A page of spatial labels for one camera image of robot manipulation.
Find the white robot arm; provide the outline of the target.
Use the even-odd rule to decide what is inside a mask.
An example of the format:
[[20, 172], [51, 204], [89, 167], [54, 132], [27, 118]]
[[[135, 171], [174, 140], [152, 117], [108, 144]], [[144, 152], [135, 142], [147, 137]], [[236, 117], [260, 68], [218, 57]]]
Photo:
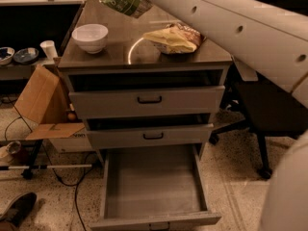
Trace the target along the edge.
[[[307, 0], [149, 0], [308, 105]], [[308, 231], [308, 133], [270, 179], [258, 231]]]

